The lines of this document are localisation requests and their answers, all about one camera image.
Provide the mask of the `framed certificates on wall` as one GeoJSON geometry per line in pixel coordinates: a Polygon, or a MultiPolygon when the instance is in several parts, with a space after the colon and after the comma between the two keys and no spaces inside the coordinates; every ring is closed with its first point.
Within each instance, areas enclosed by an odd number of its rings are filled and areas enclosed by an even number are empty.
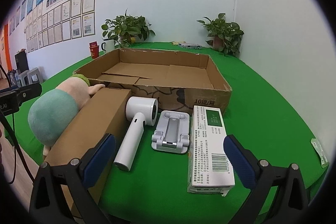
{"type": "Polygon", "coordinates": [[[42,14],[37,5],[25,19],[28,53],[96,34],[96,0],[68,0],[42,14]]]}

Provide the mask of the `large open cardboard tray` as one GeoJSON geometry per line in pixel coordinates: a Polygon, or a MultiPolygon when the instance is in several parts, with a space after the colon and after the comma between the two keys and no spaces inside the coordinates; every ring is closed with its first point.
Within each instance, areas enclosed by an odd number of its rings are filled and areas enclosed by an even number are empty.
{"type": "Polygon", "coordinates": [[[192,113],[195,105],[229,104],[232,88],[209,55],[185,51],[119,48],[76,73],[92,85],[129,89],[133,96],[155,98],[159,110],[192,113]]]}

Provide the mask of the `small packet at table edge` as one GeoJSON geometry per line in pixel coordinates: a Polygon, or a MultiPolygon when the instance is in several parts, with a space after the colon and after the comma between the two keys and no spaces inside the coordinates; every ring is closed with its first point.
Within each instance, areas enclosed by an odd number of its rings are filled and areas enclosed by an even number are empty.
{"type": "Polygon", "coordinates": [[[316,138],[313,138],[310,140],[310,143],[311,145],[313,146],[314,150],[316,151],[319,159],[320,159],[320,162],[321,162],[321,167],[322,168],[326,168],[327,166],[329,166],[329,161],[326,157],[326,154],[322,148],[322,145],[321,143],[319,142],[318,139],[316,138]]]}

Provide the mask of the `red cup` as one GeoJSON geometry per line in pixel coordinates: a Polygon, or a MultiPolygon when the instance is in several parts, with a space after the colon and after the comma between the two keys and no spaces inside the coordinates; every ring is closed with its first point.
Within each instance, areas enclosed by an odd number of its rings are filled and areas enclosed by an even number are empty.
{"type": "Polygon", "coordinates": [[[89,49],[92,59],[96,59],[99,57],[99,46],[97,42],[91,42],[89,44],[89,49]]]}

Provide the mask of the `white enamel mug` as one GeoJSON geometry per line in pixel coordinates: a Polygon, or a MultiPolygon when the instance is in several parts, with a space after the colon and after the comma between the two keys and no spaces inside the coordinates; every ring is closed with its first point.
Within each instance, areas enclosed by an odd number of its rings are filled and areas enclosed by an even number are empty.
{"type": "Polygon", "coordinates": [[[101,49],[104,51],[104,53],[113,51],[115,49],[114,40],[103,40],[101,49]]]}

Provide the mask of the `pig plush toy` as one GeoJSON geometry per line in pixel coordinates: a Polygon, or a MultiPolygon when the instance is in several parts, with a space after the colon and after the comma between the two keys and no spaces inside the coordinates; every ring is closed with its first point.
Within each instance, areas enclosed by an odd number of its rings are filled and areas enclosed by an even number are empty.
{"type": "Polygon", "coordinates": [[[44,157],[72,119],[104,87],[104,84],[91,85],[84,75],[75,74],[32,104],[27,120],[34,136],[44,145],[44,157]]]}

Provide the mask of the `potted green plant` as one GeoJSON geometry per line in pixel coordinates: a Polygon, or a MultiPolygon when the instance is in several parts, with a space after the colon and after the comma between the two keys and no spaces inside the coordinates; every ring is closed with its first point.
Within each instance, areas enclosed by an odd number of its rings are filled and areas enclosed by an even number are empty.
{"type": "Polygon", "coordinates": [[[137,41],[146,41],[151,36],[156,36],[151,29],[151,24],[144,16],[118,15],[114,19],[106,19],[101,25],[104,41],[114,42],[114,46],[127,48],[137,41]]]}
{"type": "Polygon", "coordinates": [[[215,19],[206,16],[198,23],[207,31],[206,43],[213,50],[222,53],[224,56],[240,56],[240,45],[244,31],[236,22],[227,22],[226,14],[219,13],[215,19]]]}

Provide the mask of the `white folding phone stand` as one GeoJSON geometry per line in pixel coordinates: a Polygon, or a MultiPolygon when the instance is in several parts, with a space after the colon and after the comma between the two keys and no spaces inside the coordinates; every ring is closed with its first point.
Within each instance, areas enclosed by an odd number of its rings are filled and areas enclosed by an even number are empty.
{"type": "Polygon", "coordinates": [[[189,131],[188,113],[165,110],[151,137],[151,147],[156,151],[184,154],[190,144],[189,131]]]}

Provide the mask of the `grey plastic stool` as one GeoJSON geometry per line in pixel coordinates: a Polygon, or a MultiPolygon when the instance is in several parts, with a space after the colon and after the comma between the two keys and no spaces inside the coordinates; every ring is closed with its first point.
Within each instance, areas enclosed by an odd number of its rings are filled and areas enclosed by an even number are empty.
{"type": "Polygon", "coordinates": [[[22,86],[27,86],[35,83],[43,83],[44,79],[39,68],[33,68],[31,70],[26,70],[18,74],[18,80],[22,86]]]}

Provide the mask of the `black cabinet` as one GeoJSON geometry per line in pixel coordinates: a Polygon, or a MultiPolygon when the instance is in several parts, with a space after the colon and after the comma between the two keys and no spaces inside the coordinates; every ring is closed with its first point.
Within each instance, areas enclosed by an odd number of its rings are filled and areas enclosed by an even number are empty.
{"type": "Polygon", "coordinates": [[[17,71],[19,74],[28,71],[29,65],[27,61],[27,53],[25,49],[22,49],[17,54],[15,54],[15,63],[17,66],[17,71]]]}

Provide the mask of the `white green medicine box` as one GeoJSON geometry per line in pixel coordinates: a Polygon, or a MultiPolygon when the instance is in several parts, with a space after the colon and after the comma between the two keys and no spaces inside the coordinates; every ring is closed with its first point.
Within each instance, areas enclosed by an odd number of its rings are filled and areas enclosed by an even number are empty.
{"type": "Polygon", "coordinates": [[[194,106],[188,153],[189,193],[224,197],[235,186],[234,170],[223,148],[226,136],[219,108],[194,106]]]}

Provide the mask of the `white handheld hair dryer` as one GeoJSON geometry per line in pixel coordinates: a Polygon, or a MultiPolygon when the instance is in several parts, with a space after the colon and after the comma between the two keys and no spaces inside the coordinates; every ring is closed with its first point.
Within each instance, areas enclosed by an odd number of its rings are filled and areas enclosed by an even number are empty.
{"type": "Polygon", "coordinates": [[[132,96],[127,101],[125,115],[130,125],[114,159],[115,166],[120,170],[131,170],[144,128],[155,124],[157,113],[156,98],[132,96]]]}

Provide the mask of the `long brown cardboard box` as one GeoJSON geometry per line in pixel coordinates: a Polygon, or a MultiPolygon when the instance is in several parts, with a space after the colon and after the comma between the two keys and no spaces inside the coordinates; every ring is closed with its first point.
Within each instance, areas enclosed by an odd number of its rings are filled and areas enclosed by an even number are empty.
{"type": "Polygon", "coordinates": [[[119,148],[129,125],[125,108],[130,96],[128,89],[100,89],[72,119],[45,161],[57,166],[80,159],[106,133],[114,135],[116,148],[119,148]]]}

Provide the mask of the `left potted green plant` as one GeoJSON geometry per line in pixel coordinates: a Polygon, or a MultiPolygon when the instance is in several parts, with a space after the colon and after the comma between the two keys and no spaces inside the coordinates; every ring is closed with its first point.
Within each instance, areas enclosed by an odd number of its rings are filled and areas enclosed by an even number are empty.
{"type": "Polygon", "coordinates": [[[151,36],[156,36],[151,29],[151,24],[144,16],[118,15],[114,19],[106,19],[101,25],[104,41],[114,42],[114,46],[127,48],[137,41],[146,41],[151,36]]]}

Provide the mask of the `right potted green plant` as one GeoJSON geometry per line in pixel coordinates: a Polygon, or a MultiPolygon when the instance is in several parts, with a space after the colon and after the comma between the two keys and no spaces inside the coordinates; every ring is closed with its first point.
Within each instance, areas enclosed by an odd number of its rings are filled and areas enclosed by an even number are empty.
{"type": "Polygon", "coordinates": [[[219,13],[215,19],[206,16],[198,23],[207,31],[206,43],[213,50],[222,53],[224,56],[240,56],[240,45],[244,31],[236,22],[227,22],[226,14],[219,13]]]}

